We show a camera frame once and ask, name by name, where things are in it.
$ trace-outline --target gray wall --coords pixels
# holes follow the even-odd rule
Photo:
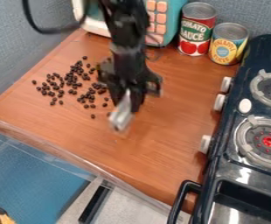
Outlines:
[[[74,21],[70,0],[30,0],[39,25]],[[68,34],[44,36],[26,22],[21,0],[0,0],[0,94]]]
[[[271,33],[271,0],[203,0],[218,11],[218,23],[244,25],[252,37]]]

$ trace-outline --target stove handle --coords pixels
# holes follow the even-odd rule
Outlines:
[[[181,183],[172,209],[170,210],[167,224],[176,224],[184,199],[187,193],[201,193],[202,186],[196,182],[185,180]]]

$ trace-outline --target stove burner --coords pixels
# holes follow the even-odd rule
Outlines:
[[[251,81],[250,89],[255,99],[271,107],[271,73],[260,70]]]
[[[271,168],[271,119],[249,116],[237,129],[235,143],[242,156]]]

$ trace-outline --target teal toy appliance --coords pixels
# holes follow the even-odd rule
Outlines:
[[[146,36],[149,46],[166,46],[179,31],[181,9],[188,0],[143,0],[150,17],[150,27]],[[73,12],[77,20],[83,15],[84,4],[89,4],[87,19],[81,26],[87,32],[110,37],[103,15],[95,0],[72,0]]]

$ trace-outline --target can label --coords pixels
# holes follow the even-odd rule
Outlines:
[[[210,38],[211,32],[212,29],[205,24],[200,24],[186,18],[182,19],[180,35],[189,41],[206,41]]]
[[[215,18],[198,20],[183,17],[178,50],[191,56],[208,53],[214,21]]]
[[[231,41],[213,35],[209,55],[220,65],[234,65],[240,62],[246,44],[247,38]]]

